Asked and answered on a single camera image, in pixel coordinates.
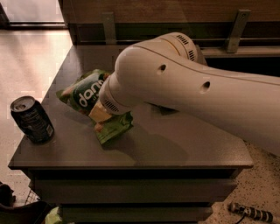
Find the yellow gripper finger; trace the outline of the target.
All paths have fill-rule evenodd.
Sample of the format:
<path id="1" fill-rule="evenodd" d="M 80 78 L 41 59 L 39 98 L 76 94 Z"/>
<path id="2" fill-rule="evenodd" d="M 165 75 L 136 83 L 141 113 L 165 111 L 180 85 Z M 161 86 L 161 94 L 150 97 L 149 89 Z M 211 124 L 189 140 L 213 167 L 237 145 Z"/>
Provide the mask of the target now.
<path id="1" fill-rule="evenodd" d="M 97 101 L 94 107 L 91 109 L 89 115 L 96 123 L 107 121 L 112 117 L 110 113 L 103 107 L 100 101 Z"/>

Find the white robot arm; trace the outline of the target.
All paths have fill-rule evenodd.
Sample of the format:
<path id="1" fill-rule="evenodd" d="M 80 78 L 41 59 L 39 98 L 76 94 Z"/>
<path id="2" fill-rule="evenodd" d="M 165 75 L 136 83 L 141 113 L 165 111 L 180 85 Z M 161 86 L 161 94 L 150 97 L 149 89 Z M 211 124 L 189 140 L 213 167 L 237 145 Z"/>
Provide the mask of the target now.
<path id="1" fill-rule="evenodd" d="M 115 115 L 142 102 L 186 112 L 280 153 L 280 80 L 202 65 L 195 44 L 183 33 L 125 48 L 102 84 L 99 99 Z"/>

